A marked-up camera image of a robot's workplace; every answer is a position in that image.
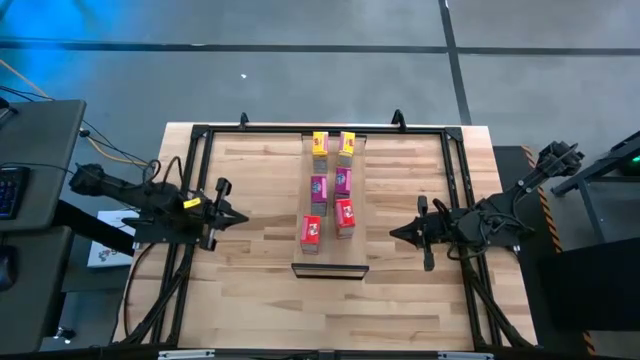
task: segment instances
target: black desk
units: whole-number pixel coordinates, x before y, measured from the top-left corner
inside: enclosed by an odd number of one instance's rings
[[[71,238],[66,226],[7,234],[6,244],[18,249],[18,278],[0,292],[0,354],[37,351],[42,338],[53,335]]]
[[[86,103],[66,100],[12,105],[19,113],[0,126],[0,164],[26,162],[67,169]],[[59,200],[67,175],[64,171],[46,166],[25,166],[31,168],[31,174],[18,216],[14,220],[0,221],[0,232],[66,225],[77,234],[133,255],[132,236]]]

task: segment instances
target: yellow label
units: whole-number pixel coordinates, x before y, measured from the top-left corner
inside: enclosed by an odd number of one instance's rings
[[[313,132],[313,148],[311,153],[314,156],[327,156],[329,154],[329,133],[322,131]]]
[[[356,134],[350,132],[340,133],[340,155],[353,156],[353,149],[356,146]]]
[[[195,199],[191,199],[183,202],[182,205],[184,206],[185,209],[188,209],[190,207],[200,205],[200,203],[201,203],[200,198],[195,198]]]

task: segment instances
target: keyboard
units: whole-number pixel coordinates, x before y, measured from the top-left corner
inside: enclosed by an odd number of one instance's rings
[[[18,215],[29,172],[23,166],[0,168],[0,220],[12,220]]]

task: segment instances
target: black metal frame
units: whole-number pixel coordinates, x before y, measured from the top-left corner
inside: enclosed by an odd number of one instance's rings
[[[216,133],[297,133],[301,135],[310,135],[313,131],[326,131],[332,135],[337,135],[341,131],[351,131],[355,132],[359,135],[367,135],[367,134],[402,134],[402,135],[437,135],[441,141],[443,160],[445,164],[445,176],[447,178],[447,185],[449,191],[449,198],[451,200],[452,207],[459,207],[460,202],[458,199],[456,179],[454,174],[454,166],[451,157],[450,145],[451,143],[455,143],[456,152],[458,156],[458,161],[460,164],[460,171],[462,175],[463,188],[465,192],[465,197],[468,205],[471,205],[475,202],[473,189],[471,186],[471,176],[469,172],[469,166],[467,163],[466,152],[464,149],[464,139],[462,136],[462,130],[459,127],[430,127],[430,126],[408,126],[405,122],[404,116],[400,110],[396,110],[391,121],[390,125],[340,125],[340,124],[256,124],[250,123],[247,115],[245,113],[241,116],[240,123],[220,123],[220,124],[198,124],[193,125],[191,130],[191,137],[189,143],[189,149],[187,152],[187,159],[185,162],[184,169],[184,181],[182,184],[183,190],[187,190],[189,183],[191,181],[191,177],[193,174],[193,169],[195,165],[195,154],[196,149],[198,147],[198,143],[201,138],[205,138],[204,151],[200,164],[200,172],[198,176],[198,184],[197,189],[204,189],[207,180],[207,170],[209,167],[210,159],[211,159],[211,151],[213,148],[214,136]],[[174,280],[175,276],[173,275],[174,264],[177,257],[177,244],[169,245],[169,251],[167,253],[167,259],[164,269],[164,274],[162,278],[161,284],[161,294],[166,295],[166,291],[170,289],[172,280]],[[169,336],[167,337],[166,344],[177,345],[178,338],[180,336],[180,327],[182,325],[182,315],[184,312],[184,305],[186,300],[186,292],[188,289],[188,273],[191,268],[191,262],[193,260],[193,255],[195,252],[194,245],[185,245],[185,253],[182,259],[183,262],[188,262],[188,267],[186,268],[186,278],[180,283],[180,287],[177,290],[177,301],[175,305],[173,322],[171,325],[171,330]],[[488,266],[486,263],[486,258],[483,256],[478,257],[478,270],[479,275],[478,279],[474,279],[466,275],[467,273],[464,271],[465,267],[471,268],[471,262],[469,260],[463,260],[461,262],[461,269],[463,270],[463,285],[465,288],[465,297],[467,302],[467,310],[469,313],[469,323],[473,338],[474,349],[478,351],[479,349],[483,349],[487,347],[484,338],[482,337],[482,333],[480,330],[480,320],[478,316],[478,309],[476,304],[476,299],[474,295],[474,287],[473,281],[479,281],[481,286],[487,291],[489,297],[492,297],[491,286],[489,281],[489,272]],[[362,280],[366,275],[366,271],[368,271],[368,266],[358,266],[358,265],[327,265],[327,264],[292,264],[292,270],[294,273],[297,270],[310,270],[312,268],[322,269],[322,270],[345,270],[345,271],[363,271],[362,277],[354,277],[354,276],[344,276],[339,277],[341,279],[348,280]],[[322,275],[302,275],[298,276],[301,278],[326,278]],[[155,320],[153,325],[153,332],[151,337],[151,343],[162,343],[160,341],[160,334],[162,333],[163,327],[163,319],[164,319],[164,309],[160,311],[159,316]],[[496,319],[490,316],[490,331],[491,331],[491,339],[492,344],[496,346],[500,346],[502,344],[500,338],[500,331],[496,323]]]
[[[640,131],[616,144],[604,158],[598,159],[593,165],[551,189],[551,192],[556,196],[564,196],[573,189],[580,191],[582,201],[589,215],[589,221],[591,221],[591,226],[593,226],[600,244],[607,242],[606,234],[603,230],[606,219],[598,212],[598,208],[591,199],[590,184],[592,182],[638,182],[640,180],[638,177],[605,176],[638,155],[640,155]]]

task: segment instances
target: red box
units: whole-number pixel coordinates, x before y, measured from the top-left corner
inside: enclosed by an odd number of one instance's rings
[[[356,217],[353,214],[351,199],[336,200],[336,229],[338,239],[349,239],[356,227]]]
[[[300,246],[305,254],[317,254],[320,246],[320,216],[305,215],[300,229]]]

